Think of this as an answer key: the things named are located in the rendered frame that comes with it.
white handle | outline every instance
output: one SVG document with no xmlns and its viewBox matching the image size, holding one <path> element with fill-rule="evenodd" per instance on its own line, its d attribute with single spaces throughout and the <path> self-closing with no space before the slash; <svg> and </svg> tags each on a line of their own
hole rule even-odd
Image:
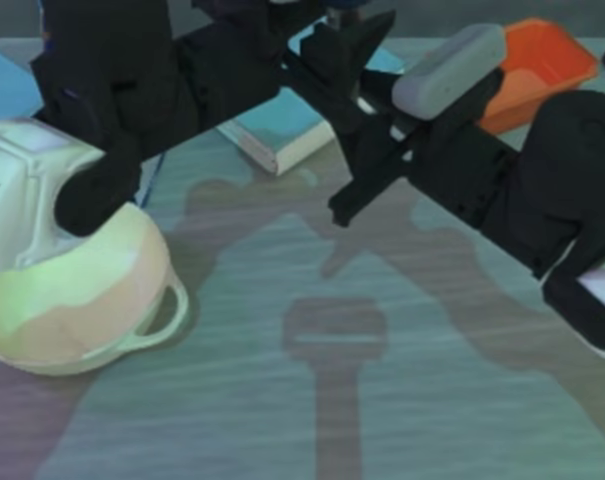
<svg viewBox="0 0 605 480">
<path fill-rule="evenodd" d="M 132 333 L 118 345 L 117 349 L 119 352 L 129 353 L 155 347 L 166 342 L 178 332 L 189 313 L 189 294 L 182 281 L 175 274 L 173 267 L 170 267 L 170 271 L 168 272 L 166 286 L 173 290 L 177 300 L 176 311 L 171 321 L 162 330 L 150 335 Z"/>
</svg>

gray background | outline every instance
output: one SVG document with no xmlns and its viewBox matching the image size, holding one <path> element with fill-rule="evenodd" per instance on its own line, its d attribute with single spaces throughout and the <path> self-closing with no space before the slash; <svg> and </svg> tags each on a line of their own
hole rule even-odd
<svg viewBox="0 0 605 480">
<path fill-rule="evenodd" d="M 169 0 L 176 31 L 202 22 L 189 0 Z M 605 0 L 373 0 L 369 10 L 398 11 L 395 36 L 440 37 L 474 22 L 509 23 L 541 16 L 579 36 L 605 36 Z M 0 37 L 38 33 L 36 0 L 0 1 Z"/>
</svg>

mug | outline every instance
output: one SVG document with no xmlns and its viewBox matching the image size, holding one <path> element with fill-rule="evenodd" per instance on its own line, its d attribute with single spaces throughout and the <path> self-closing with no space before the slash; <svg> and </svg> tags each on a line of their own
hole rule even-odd
<svg viewBox="0 0 605 480">
<path fill-rule="evenodd" d="M 147 335 L 169 290 L 176 311 Z M 126 204 L 75 249 L 0 274 L 0 361 L 41 375 L 83 373 L 169 340 L 188 312 L 162 233 Z"/>
</svg>

table surface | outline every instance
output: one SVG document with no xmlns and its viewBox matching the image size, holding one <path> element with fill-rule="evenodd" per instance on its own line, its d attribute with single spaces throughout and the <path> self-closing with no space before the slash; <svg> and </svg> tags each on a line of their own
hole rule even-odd
<svg viewBox="0 0 605 480">
<path fill-rule="evenodd" d="M 169 152 L 148 210 L 192 324 L 77 378 L 0 365 L 0 480 L 604 480 L 605 362 L 529 273 L 406 185 L 332 226 L 346 180 L 335 144 L 279 179 L 216 132 Z"/>
</svg>

orange tray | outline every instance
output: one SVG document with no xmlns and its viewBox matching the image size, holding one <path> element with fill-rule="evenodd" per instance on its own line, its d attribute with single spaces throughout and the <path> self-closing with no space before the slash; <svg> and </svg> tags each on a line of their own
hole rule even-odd
<svg viewBox="0 0 605 480">
<path fill-rule="evenodd" d="M 577 88 L 598 73 L 598 59 L 560 26 L 530 18 L 505 28 L 504 83 L 480 126 L 499 134 L 531 123 L 552 95 Z"/>
</svg>

